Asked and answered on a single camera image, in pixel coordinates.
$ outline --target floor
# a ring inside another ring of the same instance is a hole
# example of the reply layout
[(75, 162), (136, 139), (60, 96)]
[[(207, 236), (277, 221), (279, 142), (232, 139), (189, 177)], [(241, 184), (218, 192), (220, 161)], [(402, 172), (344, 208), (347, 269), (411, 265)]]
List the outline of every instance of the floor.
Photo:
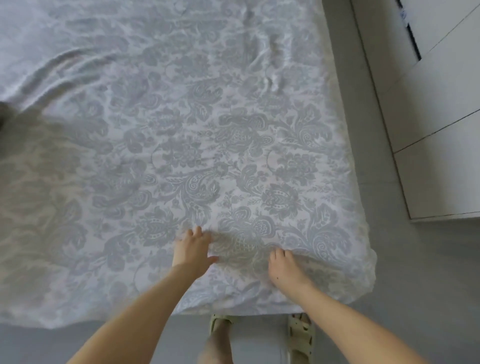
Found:
[[(350, 2), (323, 2), (362, 202), (378, 254), (374, 291), (353, 306), (432, 363), (479, 363), (480, 222), (409, 222)], [(194, 363), (208, 320), (171, 318), (152, 363)], [(232, 331), (235, 363), (286, 363), (285, 324), (282, 316), (243, 318)], [(65, 363), (99, 325), (52, 331), (0, 326), (2, 363)], [(347, 361), (319, 331), (315, 362)]]

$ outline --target patterned bed sheet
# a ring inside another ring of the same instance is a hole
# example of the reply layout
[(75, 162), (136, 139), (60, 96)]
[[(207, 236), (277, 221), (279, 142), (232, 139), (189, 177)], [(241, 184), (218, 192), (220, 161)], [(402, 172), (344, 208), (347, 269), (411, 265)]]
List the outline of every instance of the patterned bed sheet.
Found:
[(300, 308), (275, 246), (349, 303), (373, 288), (322, 4), (1, 0), (0, 321), (105, 319), (201, 225), (219, 264), (176, 314)]

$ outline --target mattress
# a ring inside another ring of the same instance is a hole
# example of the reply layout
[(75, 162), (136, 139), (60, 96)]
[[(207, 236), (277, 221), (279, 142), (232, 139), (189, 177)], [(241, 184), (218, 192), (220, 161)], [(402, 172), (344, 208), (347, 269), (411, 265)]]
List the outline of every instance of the mattress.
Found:
[(319, 1), (1, 7), (0, 321), (106, 319), (195, 225), (221, 258), (175, 314), (301, 312), (268, 280), (276, 246), (342, 302), (372, 290)]

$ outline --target white cabinet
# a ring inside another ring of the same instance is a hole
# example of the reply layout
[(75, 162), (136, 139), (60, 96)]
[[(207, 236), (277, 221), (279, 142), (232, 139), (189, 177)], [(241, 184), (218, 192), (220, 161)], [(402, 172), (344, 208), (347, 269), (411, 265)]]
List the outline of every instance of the white cabinet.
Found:
[(393, 9), (396, 0), (353, 5), (410, 217), (480, 217), (480, 0), (402, 2), (418, 62), (400, 15), (367, 11), (374, 3)]

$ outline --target forearm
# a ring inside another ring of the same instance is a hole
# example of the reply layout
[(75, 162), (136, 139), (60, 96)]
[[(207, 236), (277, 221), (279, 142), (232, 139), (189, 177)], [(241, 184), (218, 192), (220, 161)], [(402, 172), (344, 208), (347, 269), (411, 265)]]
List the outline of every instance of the forearm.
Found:
[(301, 291), (299, 304), (335, 342), (350, 364), (426, 363), (390, 331), (313, 285)]
[(174, 267), (102, 326), (68, 364), (148, 364), (169, 316), (193, 281), (187, 269)]

